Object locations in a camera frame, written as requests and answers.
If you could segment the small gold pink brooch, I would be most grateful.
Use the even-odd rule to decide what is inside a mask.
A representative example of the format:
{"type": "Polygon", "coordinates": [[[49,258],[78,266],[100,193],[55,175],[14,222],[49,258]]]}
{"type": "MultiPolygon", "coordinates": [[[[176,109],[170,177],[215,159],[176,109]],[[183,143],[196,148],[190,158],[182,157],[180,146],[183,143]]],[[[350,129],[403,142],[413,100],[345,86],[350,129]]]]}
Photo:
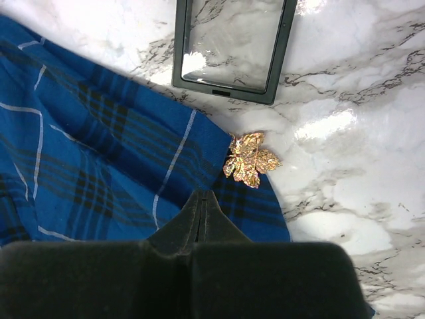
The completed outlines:
{"type": "Polygon", "coordinates": [[[274,171],[282,166],[276,154],[261,148],[264,143],[264,132],[253,132],[236,137],[231,134],[230,154],[223,166],[226,178],[233,176],[235,182],[258,189],[260,175],[274,171]]]}

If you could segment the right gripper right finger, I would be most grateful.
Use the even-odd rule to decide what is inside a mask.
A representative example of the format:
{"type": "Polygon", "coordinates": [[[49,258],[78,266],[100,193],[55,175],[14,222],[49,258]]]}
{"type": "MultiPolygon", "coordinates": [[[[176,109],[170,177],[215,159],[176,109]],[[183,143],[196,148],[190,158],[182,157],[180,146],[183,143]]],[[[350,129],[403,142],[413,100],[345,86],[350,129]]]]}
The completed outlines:
{"type": "Polygon", "coordinates": [[[193,318],[371,318],[353,263],[340,246],[213,242],[212,221],[230,221],[212,191],[199,196],[193,318]]]}

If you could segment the brooch box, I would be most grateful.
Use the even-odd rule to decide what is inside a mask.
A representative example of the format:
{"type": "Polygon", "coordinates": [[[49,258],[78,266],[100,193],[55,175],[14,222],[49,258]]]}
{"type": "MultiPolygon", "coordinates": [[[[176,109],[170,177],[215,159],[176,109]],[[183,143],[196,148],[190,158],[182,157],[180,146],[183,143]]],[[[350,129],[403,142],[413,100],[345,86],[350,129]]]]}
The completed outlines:
{"type": "Polygon", "coordinates": [[[274,103],[296,1],[178,1],[172,85],[274,103]]]}

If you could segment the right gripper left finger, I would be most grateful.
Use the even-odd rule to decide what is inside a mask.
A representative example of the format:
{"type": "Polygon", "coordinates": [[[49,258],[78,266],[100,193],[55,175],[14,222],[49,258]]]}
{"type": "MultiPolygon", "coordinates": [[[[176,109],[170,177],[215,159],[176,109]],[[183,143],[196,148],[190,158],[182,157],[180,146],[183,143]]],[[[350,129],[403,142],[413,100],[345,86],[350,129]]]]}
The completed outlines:
{"type": "Polygon", "coordinates": [[[1,252],[2,318],[196,318],[189,256],[203,194],[144,241],[29,242],[1,252]]]}

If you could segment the blue plaid shirt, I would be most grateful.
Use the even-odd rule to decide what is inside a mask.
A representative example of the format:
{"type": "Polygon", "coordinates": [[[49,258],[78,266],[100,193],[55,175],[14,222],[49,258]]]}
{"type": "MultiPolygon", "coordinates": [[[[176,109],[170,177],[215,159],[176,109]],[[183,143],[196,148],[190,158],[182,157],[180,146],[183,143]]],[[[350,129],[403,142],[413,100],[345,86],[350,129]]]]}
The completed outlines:
{"type": "Polygon", "coordinates": [[[144,241],[212,191],[223,243],[292,243],[266,174],[223,173],[206,116],[1,18],[1,252],[12,243],[144,241]]]}

